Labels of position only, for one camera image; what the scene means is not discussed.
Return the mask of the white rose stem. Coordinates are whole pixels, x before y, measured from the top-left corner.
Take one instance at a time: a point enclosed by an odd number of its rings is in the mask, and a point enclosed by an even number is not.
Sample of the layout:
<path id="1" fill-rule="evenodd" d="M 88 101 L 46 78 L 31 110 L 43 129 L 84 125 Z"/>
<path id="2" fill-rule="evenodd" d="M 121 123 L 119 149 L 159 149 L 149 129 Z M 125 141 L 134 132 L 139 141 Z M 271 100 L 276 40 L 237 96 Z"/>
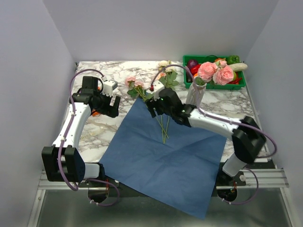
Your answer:
<path id="1" fill-rule="evenodd" d="M 158 71 L 159 72 L 165 72 L 167 74 L 167 87 L 175 90 L 175 86 L 178 85 L 178 82 L 176 81 L 177 72 L 176 72 L 174 67 L 167 67 L 171 63 L 172 63 L 171 61 L 160 61 L 158 63 Z M 166 131 L 166 133 L 165 133 L 166 134 L 166 140 L 168 139 L 169 120 L 170 120 L 170 118 L 168 117 L 167 120 L 166 120 L 166 123 L 164 123 L 164 129 Z"/>

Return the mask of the cream printed ribbon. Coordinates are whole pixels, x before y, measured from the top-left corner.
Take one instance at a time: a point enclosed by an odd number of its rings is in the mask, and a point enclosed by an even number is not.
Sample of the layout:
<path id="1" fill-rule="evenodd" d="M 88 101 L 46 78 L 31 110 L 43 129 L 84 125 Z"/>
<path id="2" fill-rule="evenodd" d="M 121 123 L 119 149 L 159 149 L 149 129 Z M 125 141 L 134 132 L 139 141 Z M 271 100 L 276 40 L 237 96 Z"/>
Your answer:
<path id="1" fill-rule="evenodd" d="M 111 129 L 111 127 L 100 126 L 100 127 L 95 128 L 95 129 L 90 129 L 88 131 L 85 131 L 85 132 L 82 133 L 82 135 L 80 137 L 80 141 L 84 141 L 84 140 L 87 140 L 89 138 L 95 137 L 99 134 L 104 133 L 108 129 Z"/>

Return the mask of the peach rose stem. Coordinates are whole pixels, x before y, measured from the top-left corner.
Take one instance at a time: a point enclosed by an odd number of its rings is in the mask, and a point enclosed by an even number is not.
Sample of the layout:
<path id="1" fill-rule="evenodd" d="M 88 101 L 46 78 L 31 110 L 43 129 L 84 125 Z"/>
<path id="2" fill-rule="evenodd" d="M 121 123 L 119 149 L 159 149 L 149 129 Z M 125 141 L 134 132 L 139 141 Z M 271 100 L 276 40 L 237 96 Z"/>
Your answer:
<path id="1" fill-rule="evenodd" d="M 164 85 L 164 87 L 167 87 L 167 74 L 165 72 L 160 72 L 156 79 L 159 80 Z M 165 141 L 166 141 L 166 134 L 165 134 L 166 131 L 164 129 L 163 115 L 161 115 L 160 119 L 158 119 L 158 123 L 161 126 L 162 142 L 165 143 Z"/>

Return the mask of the dark blue wrapping sheet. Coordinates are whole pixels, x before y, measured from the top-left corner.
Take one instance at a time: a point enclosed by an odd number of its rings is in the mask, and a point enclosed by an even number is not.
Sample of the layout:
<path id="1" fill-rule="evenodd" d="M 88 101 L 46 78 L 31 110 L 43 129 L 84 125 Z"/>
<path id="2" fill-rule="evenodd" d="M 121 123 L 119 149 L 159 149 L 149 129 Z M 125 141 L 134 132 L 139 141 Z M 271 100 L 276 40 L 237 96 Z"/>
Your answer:
<path id="1" fill-rule="evenodd" d="M 204 219 L 226 138 L 170 120 L 169 137 L 137 99 L 100 159 L 108 177 Z"/>

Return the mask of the pink rose bunch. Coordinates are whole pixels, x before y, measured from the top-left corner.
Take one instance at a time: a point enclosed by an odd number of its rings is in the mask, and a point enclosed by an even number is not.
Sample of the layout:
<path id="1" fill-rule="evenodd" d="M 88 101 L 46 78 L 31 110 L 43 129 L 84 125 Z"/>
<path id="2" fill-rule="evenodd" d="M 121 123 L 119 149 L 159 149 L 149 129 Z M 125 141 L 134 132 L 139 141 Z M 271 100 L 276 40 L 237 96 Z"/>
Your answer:
<path id="1" fill-rule="evenodd" d="M 204 62 L 198 72 L 194 75 L 194 82 L 197 85 L 216 84 L 224 86 L 233 80 L 234 71 L 227 64 L 226 60 L 218 62 Z"/>

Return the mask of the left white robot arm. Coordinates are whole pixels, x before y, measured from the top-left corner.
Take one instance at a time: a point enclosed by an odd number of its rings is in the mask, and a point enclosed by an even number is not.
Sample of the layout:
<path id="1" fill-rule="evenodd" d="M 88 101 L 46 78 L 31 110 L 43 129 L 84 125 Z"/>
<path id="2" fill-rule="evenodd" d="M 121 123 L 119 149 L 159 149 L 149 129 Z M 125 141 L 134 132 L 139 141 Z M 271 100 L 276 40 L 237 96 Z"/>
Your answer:
<path id="1" fill-rule="evenodd" d="M 86 163 L 78 152 L 79 141 L 87 119 L 93 111 L 115 118 L 119 115 L 120 97 L 111 103 L 113 91 L 117 88 L 114 80 L 102 80 L 84 76 L 82 86 L 69 100 L 69 110 L 64 125 L 49 147 L 42 150 L 42 160 L 48 181 L 80 183 L 89 179 L 95 186 L 105 181 L 104 167 L 100 163 Z"/>

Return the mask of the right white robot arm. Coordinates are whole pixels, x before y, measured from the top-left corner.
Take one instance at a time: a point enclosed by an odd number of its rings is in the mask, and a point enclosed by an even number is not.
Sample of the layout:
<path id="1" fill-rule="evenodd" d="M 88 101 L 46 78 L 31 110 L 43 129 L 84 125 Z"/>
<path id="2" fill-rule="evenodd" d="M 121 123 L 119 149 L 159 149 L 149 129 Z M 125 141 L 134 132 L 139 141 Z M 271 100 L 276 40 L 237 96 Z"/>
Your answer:
<path id="1" fill-rule="evenodd" d="M 152 117 L 166 114 L 177 124 L 201 128 L 233 142 L 234 154 L 225 161 L 217 174 L 217 182 L 229 185 L 237 173 L 248 164 L 253 164 L 258 157 L 266 138 L 253 118 L 227 118 L 209 112 L 200 112 L 192 104 L 184 104 L 171 88 L 161 87 L 146 92 L 145 101 Z"/>

